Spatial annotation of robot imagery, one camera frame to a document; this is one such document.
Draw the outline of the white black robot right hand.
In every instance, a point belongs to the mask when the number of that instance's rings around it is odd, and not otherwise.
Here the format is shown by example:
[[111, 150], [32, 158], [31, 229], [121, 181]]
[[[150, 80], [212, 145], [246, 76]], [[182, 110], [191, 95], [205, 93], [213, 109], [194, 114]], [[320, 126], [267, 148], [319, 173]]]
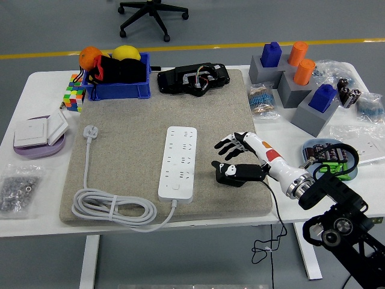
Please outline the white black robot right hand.
[[250, 151], [260, 161], [259, 165], [211, 162], [220, 184], [240, 187], [248, 181], [263, 181], [266, 176], [270, 176], [279, 182], [282, 192], [288, 197], [298, 199], [313, 182], [305, 169], [289, 165], [276, 150], [253, 132], [234, 132], [219, 141], [214, 148], [219, 150], [219, 155], [226, 154], [226, 160]]

